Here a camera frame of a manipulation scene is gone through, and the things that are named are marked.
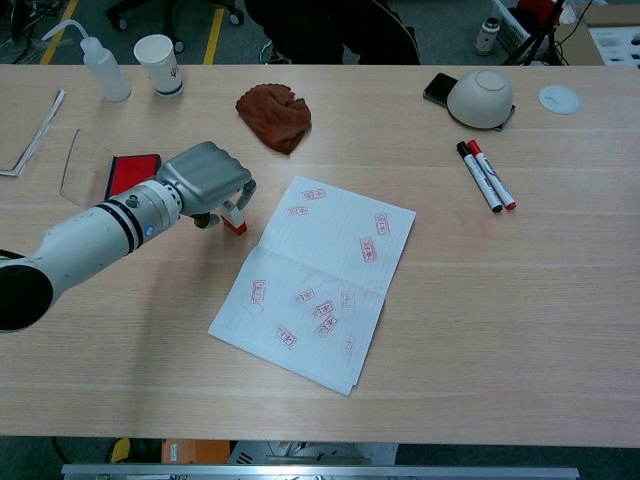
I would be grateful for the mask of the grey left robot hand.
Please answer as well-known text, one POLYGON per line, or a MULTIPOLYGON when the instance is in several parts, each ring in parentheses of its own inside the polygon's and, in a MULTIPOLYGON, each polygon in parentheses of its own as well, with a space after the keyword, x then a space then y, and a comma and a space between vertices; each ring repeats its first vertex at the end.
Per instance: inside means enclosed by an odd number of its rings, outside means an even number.
POLYGON ((246 222, 241 210, 256 190, 251 172, 211 141, 201 142, 165 162, 157 179, 177 191, 181 214, 201 229, 222 222, 241 233, 246 222))

